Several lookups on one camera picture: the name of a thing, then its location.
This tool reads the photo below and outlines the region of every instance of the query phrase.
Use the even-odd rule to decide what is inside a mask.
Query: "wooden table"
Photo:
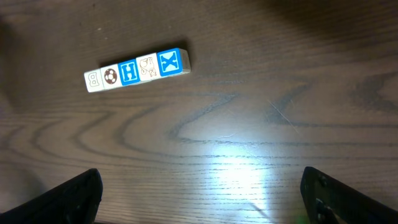
[[[295,223],[314,166],[398,209],[397,1],[2,1],[0,212],[95,167],[97,220]],[[192,73],[87,93],[171,47]]]

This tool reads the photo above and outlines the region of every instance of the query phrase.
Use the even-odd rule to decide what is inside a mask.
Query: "soccer ball icon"
[[[109,84],[116,83],[118,79],[118,74],[112,69],[109,68],[105,71],[105,81]]]

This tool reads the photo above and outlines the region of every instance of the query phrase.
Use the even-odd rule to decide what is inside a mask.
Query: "dark wooden surface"
[[[305,166],[398,209],[398,2],[1,1],[0,212],[96,167],[111,223],[295,223]],[[169,47],[193,71],[89,94]]]

